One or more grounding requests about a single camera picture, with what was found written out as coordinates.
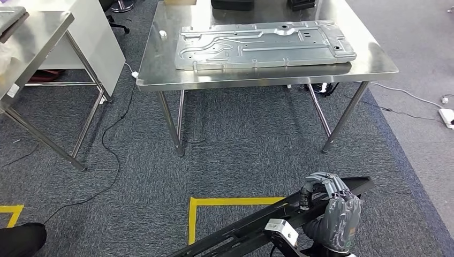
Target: black box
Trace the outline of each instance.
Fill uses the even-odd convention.
[[[254,0],[211,0],[214,9],[250,11],[254,9]]]
[[[287,0],[287,5],[292,11],[299,11],[313,8],[315,6],[315,0]]]

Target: small white object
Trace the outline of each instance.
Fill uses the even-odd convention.
[[[320,90],[320,93],[325,93],[326,92],[327,85],[328,85],[328,83],[323,83],[322,84],[322,90]]]
[[[438,112],[446,124],[446,127],[454,130],[454,125],[451,125],[451,122],[454,120],[454,111],[451,109],[440,109]]]
[[[161,36],[162,39],[167,38],[167,32],[165,32],[165,31],[159,31],[159,35]]]
[[[10,90],[8,90],[8,93],[7,95],[11,98],[14,98],[14,96],[16,95],[17,91],[19,91],[19,86],[16,85],[16,84],[13,84],[11,87],[10,87]]]
[[[286,220],[271,218],[265,226],[265,230],[281,234],[292,246],[296,247],[298,232]]]

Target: office chair base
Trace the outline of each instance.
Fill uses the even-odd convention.
[[[118,0],[110,8],[112,12],[128,12],[134,7],[132,0]]]

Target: yellow tape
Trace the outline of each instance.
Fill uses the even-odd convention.
[[[23,205],[15,205],[15,206],[0,206],[0,213],[12,213],[10,221],[8,222],[7,228],[12,228],[16,224],[17,220],[19,219],[19,215],[24,208]]]
[[[196,215],[197,215],[197,199],[190,198],[189,199],[189,234],[188,234],[188,245],[193,244],[195,242],[195,222],[196,222]]]
[[[283,197],[255,197],[255,198],[203,198],[197,199],[197,206],[219,205],[272,205],[281,201]]]
[[[197,206],[222,205],[272,205],[284,199],[283,197],[254,197],[254,198],[200,198],[191,197],[189,200],[188,244],[195,242],[195,223]]]

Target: electrical outlet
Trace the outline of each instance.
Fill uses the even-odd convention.
[[[446,127],[454,130],[454,111],[451,109],[440,109],[438,112],[446,124]]]

